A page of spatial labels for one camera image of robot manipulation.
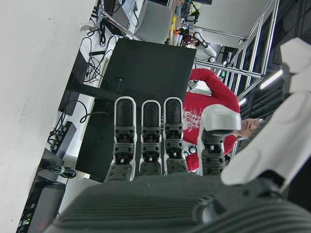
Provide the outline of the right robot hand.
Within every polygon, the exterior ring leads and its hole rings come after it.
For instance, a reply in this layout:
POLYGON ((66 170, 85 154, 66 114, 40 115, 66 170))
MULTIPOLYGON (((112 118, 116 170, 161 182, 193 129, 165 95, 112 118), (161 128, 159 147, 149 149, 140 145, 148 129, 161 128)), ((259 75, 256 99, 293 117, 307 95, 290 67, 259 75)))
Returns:
POLYGON ((280 47, 285 100, 228 165, 224 140, 241 129, 240 115, 215 104, 202 112, 199 174, 183 155, 182 103, 142 106, 138 177, 136 103, 115 101, 113 161, 104 183, 81 192, 49 233, 308 233, 311 215, 282 197, 311 155, 311 46, 294 38, 280 47))

